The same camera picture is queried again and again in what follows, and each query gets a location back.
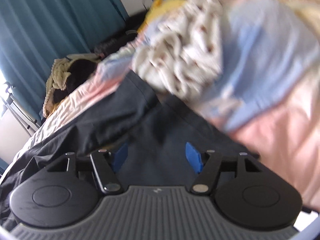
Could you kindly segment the black drawstring trousers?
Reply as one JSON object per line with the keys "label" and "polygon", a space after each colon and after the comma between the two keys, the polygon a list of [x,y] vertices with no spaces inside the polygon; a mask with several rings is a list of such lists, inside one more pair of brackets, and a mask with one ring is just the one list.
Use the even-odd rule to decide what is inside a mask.
{"label": "black drawstring trousers", "polygon": [[196,173],[185,156],[187,143],[200,152],[212,150],[228,157],[247,151],[177,97],[159,101],[147,83],[128,72],[115,92],[13,163],[1,183],[1,226],[11,230],[16,225],[9,207],[12,191],[56,158],[68,152],[84,157],[103,147],[114,151],[125,142],[129,152],[117,175],[123,186],[190,187]]}

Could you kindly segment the black clothes pile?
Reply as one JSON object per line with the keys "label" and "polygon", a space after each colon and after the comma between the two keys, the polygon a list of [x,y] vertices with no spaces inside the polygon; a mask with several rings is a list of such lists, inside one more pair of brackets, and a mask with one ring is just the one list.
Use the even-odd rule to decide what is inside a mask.
{"label": "black clothes pile", "polygon": [[68,70],[71,75],[66,80],[66,89],[56,89],[53,93],[53,102],[59,103],[75,91],[95,72],[97,65],[96,62],[87,59],[74,61]]}

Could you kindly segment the pastel pink blue bedsheet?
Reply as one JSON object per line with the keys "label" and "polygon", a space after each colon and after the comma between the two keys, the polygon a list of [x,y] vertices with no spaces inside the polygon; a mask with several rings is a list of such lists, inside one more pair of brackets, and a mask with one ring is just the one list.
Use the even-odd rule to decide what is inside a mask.
{"label": "pastel pink blue bedsheet", "polygon": [[[280,103],[307,71],[319,67],[319,41],[295,9],[285,3],[219,1],[223,8],[222,74],[199,97],[180,100],[229,136]],[[134,72],[132,59],[136,50],[148,43],[164,16],[154,20],[135,41],[98,64],[95,75],[77,91],[82,100],[90,101],[89,107],[115,92],[127,73]],[[153,91],[159,101],[172,95]]]}

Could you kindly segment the beige knitted blanket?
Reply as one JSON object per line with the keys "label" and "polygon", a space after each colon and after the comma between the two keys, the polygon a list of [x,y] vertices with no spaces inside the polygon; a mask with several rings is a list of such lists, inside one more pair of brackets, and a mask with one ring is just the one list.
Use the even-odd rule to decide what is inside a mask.
{"label": "beige knitted blanket", "polygon": [[54,108],[53,94],[59,90],[66,89],[66,81],[71,75],[69,68],[74,60],[67,58],[55,59],[51,68],[50,76],[46,82],[46,96],[43,103],[43,117],[48,118]]}

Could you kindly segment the white patterned blanket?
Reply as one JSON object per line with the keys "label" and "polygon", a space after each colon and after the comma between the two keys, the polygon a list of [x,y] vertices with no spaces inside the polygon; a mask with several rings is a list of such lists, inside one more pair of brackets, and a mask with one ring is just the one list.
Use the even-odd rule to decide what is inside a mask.
{"label": "white patterned blanket", "polygon": [[219,0],[187,0],[136,50],[132,70],[160,93],[199,97],[222,74],[222,13]]}

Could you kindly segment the teal curtain right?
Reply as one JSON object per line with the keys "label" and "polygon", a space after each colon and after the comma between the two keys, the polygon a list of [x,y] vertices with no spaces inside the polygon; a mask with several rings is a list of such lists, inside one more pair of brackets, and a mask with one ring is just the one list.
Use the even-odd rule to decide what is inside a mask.
{"label": "teal curtain right", "polygon": [[1,72],[40,119],[55,59],[87,53],[125,26],[121,0],[1,0]]}

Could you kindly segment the yellow Pikachu plush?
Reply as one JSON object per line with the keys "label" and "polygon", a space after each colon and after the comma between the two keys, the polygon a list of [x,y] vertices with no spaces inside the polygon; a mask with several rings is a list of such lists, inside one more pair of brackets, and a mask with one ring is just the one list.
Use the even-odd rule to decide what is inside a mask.
{"label": "yellow Pikachu plush", "polygon": [[154,0],[144,18],[142,25],[138,28],[137,33],[142,33],[144,29],[155,19],[163,16],[171,10],[181,7],[185,2],[186,0]]}

